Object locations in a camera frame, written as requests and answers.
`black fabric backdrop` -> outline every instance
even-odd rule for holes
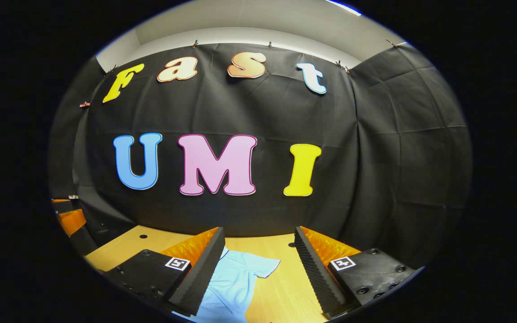
[[[267,57],[263,76],[228,76],[232,56],[243,51]],[[197,75],[156,80],[168,61],[186,56],[197,57]],[[103,104],[117,73],[140,63],[144,69],[119,97]],[[296,63],[312,63],[323,73],[326,94],[307,88]],[[459,104],[431,63],[408,45],[379,53],[350,74],[318,57],[260,45],[176,48],[115,68],[91,103],[78,125],[73,178],[99,245],[135,223],[187,234],[222,226],[230,237],[280,235],[303,225],[422,266],[466,200],[471,151]],[[163,135],[160,175],[152,188],[132,190],[117,176],[113,139],[135,137],[131,164],[142,174],[138,137],[146,132]],[[189,133],[205,135],[216,156],[232,135],[256,137],[256,192],[181,194],[177,139]],[[294,163],[289,148],[301,143],[322,149],[312,173],[314,192],[285,196]]]

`clip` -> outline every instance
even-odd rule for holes
[[[390,45],[394,46],[394,48],[398,48],[398,46],[394,45],[394,44],[392,43],[392,41],[389,41],[389,40],[388,40],[388,39],[386,39],[386,38],[385,38],[384,40],[385,40],[385,41],[388,41],[388,43],[390,43]]]

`white wall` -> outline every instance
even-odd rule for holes
[[[254,27],[214,27],[184,31],[150,41],[149,43],[137,47],[132,53],[127,55],[125,59],[121,59],[118,65],[128,63],[152,53],[166,51],[167,49],[190,46],[193,45],[197,39],[199,44],[245,43],[264,45],[265,48],[267,48],[269,41],[271,41],[273,47],[313,55],[333,63],[340,60],[341,65],[346,65],[348,68],[354,67],[361,62],[359,59],[334,47],[310,38],[285,33],[283,31]]]
[[[103,71],[109,71],[115,64],[117,66],[123,64],[121,62],[125,61],[139,46],[141,46],[141,43],[139,43],[137,33],[135,29],[132,29],[97,53],[97,61]]]

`ceiling light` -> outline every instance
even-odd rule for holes
[[[357,12],[355,9],[349,8],[349,7],[345,6],[344,4],[339,4],[338,2],[334,2],[334,1],[330,1],[330,0],[325,0],[325,1],[330,2],[331,4],[335,4],[336,6],[339,6],[340,8],[343,8],[344,10],[346,10],[347,12],[350,12],[357,16],[361,15],[361,13]]]

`wooden surface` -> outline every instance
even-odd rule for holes
[[[189,237],[137,226],[90,253],[86,260],[95,268],[108,271],[143,249],[162,251]],[[257,278],[246,311],[248,323],[326,322],[298,253],[289,247],[291,242],[294,234],[225,239],[229,250],[281,260],[268,278]]]

